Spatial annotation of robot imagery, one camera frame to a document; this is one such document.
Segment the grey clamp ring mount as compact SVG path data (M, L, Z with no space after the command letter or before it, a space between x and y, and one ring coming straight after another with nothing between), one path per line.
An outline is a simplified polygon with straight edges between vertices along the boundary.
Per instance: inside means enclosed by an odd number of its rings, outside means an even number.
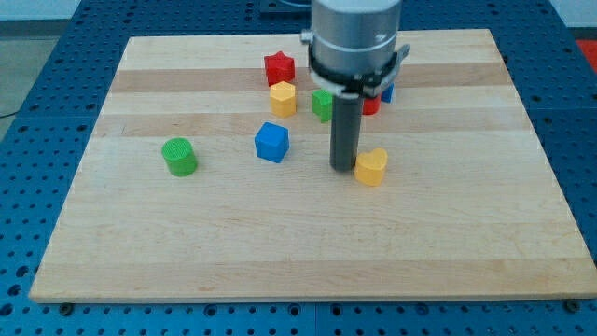
M396 80L410 45L396 44L397 33L369 39L361 35L336 35L329 40L313 30L300 33L308 47L312 81L343 99L374 98Z

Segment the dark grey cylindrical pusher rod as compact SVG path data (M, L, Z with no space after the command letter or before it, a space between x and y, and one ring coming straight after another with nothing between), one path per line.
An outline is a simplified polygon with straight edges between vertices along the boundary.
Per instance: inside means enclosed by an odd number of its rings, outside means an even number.
M354 168L364 99L333 97L330 165L337 172Z

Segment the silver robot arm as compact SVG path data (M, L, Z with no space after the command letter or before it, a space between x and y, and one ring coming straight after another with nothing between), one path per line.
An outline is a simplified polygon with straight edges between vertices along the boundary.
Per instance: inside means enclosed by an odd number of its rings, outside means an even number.
M395 81L408 44L396 44L400 0L314 0L311 28L300 34L308 47L312 81L332 95L330 165L354 169L364 101Z

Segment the blue block behind arm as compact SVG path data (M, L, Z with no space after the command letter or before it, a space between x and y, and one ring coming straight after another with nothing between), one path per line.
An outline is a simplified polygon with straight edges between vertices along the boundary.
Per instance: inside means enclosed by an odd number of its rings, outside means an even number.
M393 102L394 99L394 90L395 90L395 84L391 83L383 92L381 95L381 101L387 104L391 104Z

